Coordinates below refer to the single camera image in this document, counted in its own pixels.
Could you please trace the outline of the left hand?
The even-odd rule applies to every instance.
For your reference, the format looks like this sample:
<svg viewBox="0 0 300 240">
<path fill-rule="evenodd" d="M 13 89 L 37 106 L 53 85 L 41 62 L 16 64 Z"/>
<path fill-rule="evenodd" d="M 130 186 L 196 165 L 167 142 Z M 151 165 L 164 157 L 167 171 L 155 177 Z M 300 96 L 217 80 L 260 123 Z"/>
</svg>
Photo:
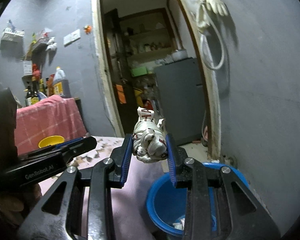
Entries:
<svg viewBox="0 0 300 240">
<path fill-rule="evenodd" d="M 0 225 L 18 228 L 42 197 L 39 184 L 0 194 Z"/>
</svg>

